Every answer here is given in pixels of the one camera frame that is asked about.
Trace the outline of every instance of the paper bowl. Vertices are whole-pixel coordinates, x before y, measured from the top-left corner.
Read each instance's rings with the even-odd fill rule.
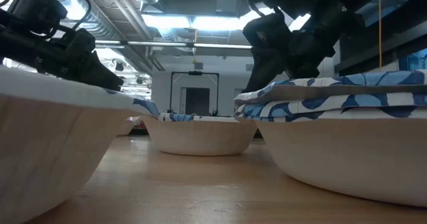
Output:
[[[23,223],[70,198],[128,117],[149,101],[0,67],[0,223]]]
[[[427,207],[426,119],[257,121],[293,178],[377,201]]]
[[[254,123],[239,123],[234,118],[213,121],[165,122],[143,116],[149,136],[160,151],[178,155],[223,156],[245,151],[254,137]]]
[[[129,111],[0,95],[0,223],[22,223],[78,191]]]

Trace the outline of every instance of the doorway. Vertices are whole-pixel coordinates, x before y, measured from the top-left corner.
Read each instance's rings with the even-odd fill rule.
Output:
[[[209,116],[210,89],[187,88],[185,95],[185,114]]]

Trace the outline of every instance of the wooden table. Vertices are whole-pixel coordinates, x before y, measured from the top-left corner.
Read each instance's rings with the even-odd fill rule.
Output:
[[[82,190],[28,223],[427,223],[427,209],[300,183],[262,141],[234,157],[169,155],[149,142],[116,139]]]

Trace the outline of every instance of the fluorescent light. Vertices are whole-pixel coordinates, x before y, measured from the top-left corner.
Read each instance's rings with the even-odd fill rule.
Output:
[[[96,45],[96,48],[125,49],[124,45]]]
[[[117,45],[120,44],[120,41],[96,40],[95,43],[104,45]]]
[[[225,44],[208,44],[208,43],[194,43],[194,47],[205,47],[205,48],[226,48],[226,49],[243,49],[250,50],[250,45],[225,45]]]
[[[204,31],[233,31],[239,29],[239,19],[233,17],[196,17],[192,27]]]
[[[261,8],[260,11],[266,15],[274,11],[268,7]],[[260,16],[255,11],[250,11],[246,15],[237,17],[196,17],[191,24],[184,16],[161,16],[142,15],[145,24],[155,28],[195,28],[205,31],[234,31],[243,30],[250,21]]]
[[[291,23],[291,25],[289,26],[289,30],[290,31],[297,31],[300,30],[308,21],[308,19],[310,19],[311,15],[310,14],[305,14],[303,17],[299,16],[297,17],[297,19],[295,19],[295,21],[293,21]]]
[[[187,47],[187,43],[168,43],[168,42],[156,42],[156,41],[128,41],[129,45],[146,45],[153,47]]]
[[[149,27],[165,29],[190,27],[188,18],[183,16],[142,15],[142,17]]]

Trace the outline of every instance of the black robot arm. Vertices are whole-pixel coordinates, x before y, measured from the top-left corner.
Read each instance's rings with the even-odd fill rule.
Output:
[[[276,13],[253,20],[244,28],[246,39],[254,47],[255,61],[245,92],[265,87],[282,72],[291,79],[317,77],[318,65],[325,57],[334,56],[340,36],[364,28],[364,20],[356,11],[370,1],[264,0]],[[300,30],[291,32],[278,7],[294,19],[306,14],[311,17]]]
[[[8,11],[0,9],[0,59],[7,57],[39,73],[120,91],[123,80],[93,52],[95,38],[85,29],[75,30],[81,21],[73,28],[61,26],[66,16],[67,10],[57,0],[13,0]],[[52,39],[57,30],[65,32],[64,36]]]

